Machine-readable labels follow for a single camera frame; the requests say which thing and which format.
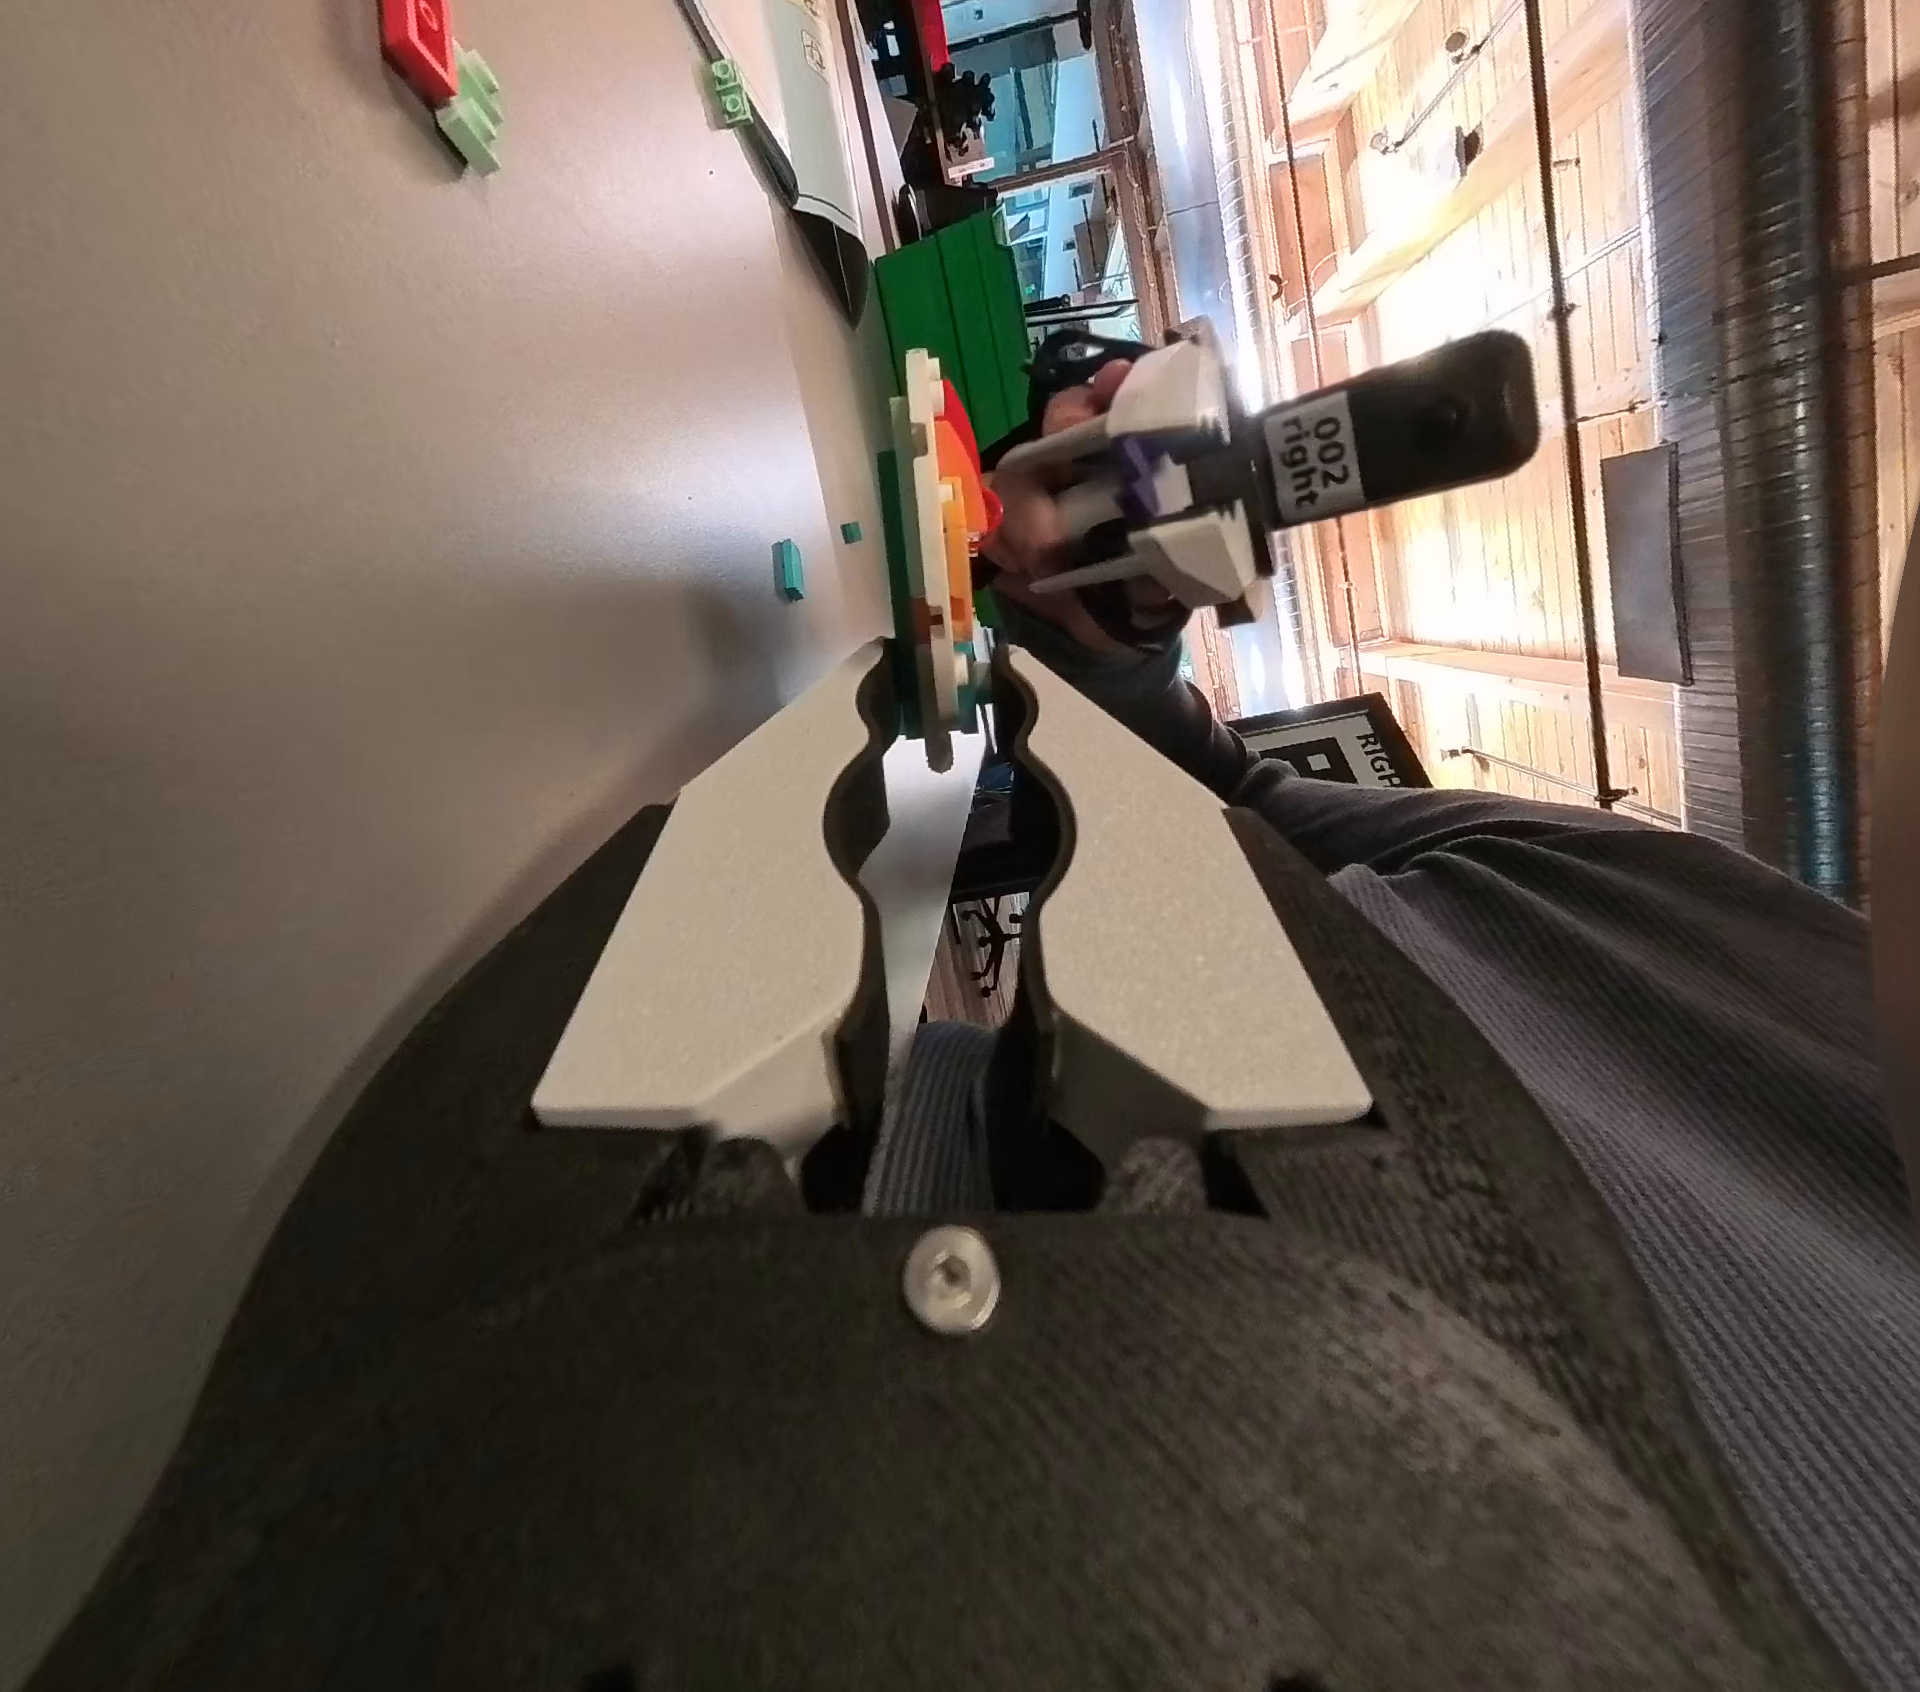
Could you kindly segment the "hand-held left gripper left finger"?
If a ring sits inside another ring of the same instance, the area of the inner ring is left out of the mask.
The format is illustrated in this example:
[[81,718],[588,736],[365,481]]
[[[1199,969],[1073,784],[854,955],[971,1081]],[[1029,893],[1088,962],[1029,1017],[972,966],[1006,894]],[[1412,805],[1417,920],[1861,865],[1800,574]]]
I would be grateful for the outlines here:
[[702,1131],[797,1160],[874,1135],[889,1063],[882,645],[843,656],[668,810],[532,1095],[549,1130]]

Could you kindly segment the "round colourful lego disc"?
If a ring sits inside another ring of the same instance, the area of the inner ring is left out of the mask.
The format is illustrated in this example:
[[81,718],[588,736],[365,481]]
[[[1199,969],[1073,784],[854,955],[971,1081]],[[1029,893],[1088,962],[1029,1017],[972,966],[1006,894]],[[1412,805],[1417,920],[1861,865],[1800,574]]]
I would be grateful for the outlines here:
[[975,591],[975,553],[994,531],[972,421],[942,360],[923,346],[902,359],[879,456],[881,515],[895,593],[895,691],[900,729],[927,766],[953,771],[958,736],[980,729],[991,698],[991,629]]

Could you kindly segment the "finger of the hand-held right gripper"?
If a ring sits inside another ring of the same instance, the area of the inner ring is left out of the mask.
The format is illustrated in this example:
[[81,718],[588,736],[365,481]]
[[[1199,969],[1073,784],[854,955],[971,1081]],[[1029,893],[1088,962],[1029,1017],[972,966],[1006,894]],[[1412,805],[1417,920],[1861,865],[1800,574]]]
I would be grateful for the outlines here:
[[1231,471],[1237,406],[1211,342],[1041,342],[1027,379],[1027,423],[991,449],[994,479]]
[[1203,506],[1134,526],[1115,557],[1034,579],[1031,589],[1054,597],[1144,582],[1178,606],[1235,606],[1270,576],[1263,552],[1243,506]]

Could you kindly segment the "black framed marker sign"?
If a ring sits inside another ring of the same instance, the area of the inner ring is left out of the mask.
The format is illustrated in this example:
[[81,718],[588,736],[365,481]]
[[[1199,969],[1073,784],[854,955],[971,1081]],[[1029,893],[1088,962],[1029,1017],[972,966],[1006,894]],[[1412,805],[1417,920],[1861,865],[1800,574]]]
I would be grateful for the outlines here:
[[1426,764],[1381,692],[1232,719],[1231,729],[1253,754],[1304,777],[1382,791],[1430,787]]

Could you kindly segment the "person's right hand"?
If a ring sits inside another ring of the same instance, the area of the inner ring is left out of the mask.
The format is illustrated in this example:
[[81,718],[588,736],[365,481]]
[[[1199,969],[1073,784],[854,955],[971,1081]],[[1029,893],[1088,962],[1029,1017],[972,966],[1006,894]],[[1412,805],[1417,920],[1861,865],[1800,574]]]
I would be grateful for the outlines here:
[[[1040,435],[1054,437],[1104,415],[1132,368],[1132,359],[1112,359],[1087,384],[1055,391],[1045,404]],[[1187,611],[1151,580],[1142,579],[1125,588],[1130,597],[1125,628],[1119,634],[1104,628],[1104,614],[1087,609],[1082,591],[1035,589],[1035,580],[1054,576],[1063,561],[1065,528],[1049,489],[1051,479],[1013,471],[1011,459],[1006,456],[991,475],[1002,515],[983,544],[985,561],[998,568],[993,582],[1002,606],[1041,618],[1071,642],[1107,655],[1153,650],[1178,639],[1186,633]]]

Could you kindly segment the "grey ceiling vent panel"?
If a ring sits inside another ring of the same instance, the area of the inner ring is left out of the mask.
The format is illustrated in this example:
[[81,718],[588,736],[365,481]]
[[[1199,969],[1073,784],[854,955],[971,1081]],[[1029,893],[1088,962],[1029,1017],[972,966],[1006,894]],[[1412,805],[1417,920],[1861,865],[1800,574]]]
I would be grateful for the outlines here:
[[1659,442],[1603,459],[1603,515],[1616,664],[1627,679],[1693,681],[1679,449]]

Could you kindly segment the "ribbed metal ventilation duct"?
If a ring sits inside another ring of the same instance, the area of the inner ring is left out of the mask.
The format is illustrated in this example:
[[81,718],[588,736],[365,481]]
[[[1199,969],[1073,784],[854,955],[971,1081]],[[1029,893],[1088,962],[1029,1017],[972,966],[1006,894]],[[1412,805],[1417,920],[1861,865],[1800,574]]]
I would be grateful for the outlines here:
[[1864,0],[1628,0],[1686,808],[1868,898],[1882,656]]

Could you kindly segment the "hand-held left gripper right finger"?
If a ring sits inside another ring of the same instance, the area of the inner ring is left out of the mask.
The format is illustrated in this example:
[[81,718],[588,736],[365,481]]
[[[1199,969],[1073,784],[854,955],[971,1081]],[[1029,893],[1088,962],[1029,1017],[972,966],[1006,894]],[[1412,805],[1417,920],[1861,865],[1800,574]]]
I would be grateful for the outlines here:
[[1087,1149],[1348,1126],[1374,1095],[1221,799],[1011,650],[1063,823],[1027,924],[1046,1108]]

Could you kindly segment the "green plastic bin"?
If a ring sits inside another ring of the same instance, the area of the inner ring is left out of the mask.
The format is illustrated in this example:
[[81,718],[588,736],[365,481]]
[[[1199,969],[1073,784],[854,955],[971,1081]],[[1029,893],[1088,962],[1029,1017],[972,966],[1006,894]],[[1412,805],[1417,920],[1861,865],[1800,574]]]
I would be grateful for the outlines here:
[[982,461],[993,466],[1022,442],[1031,419],[1034,355],[1016,253],[998,208],[881,256],[874,285],[895,394],[905,393],[905,357],[933,355],[958,393]]

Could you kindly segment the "mint green lego plate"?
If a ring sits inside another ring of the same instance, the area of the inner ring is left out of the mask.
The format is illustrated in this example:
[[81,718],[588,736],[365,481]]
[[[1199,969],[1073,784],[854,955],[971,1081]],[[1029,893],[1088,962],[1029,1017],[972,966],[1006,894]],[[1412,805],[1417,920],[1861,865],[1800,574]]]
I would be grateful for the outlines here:
[[494,174],[504,132],[500,81],[476,50],[461,44],[454,47],[454,75],[454,97],[436,109],[440,132],[468,170]]

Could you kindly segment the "red lego plate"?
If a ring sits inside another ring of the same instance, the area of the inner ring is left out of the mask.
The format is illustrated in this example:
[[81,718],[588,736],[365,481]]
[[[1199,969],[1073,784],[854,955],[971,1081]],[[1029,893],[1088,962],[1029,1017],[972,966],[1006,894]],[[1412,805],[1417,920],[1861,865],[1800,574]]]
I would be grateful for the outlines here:
[[449,0],[377,0],[385,62],[428,109],[459,95]]

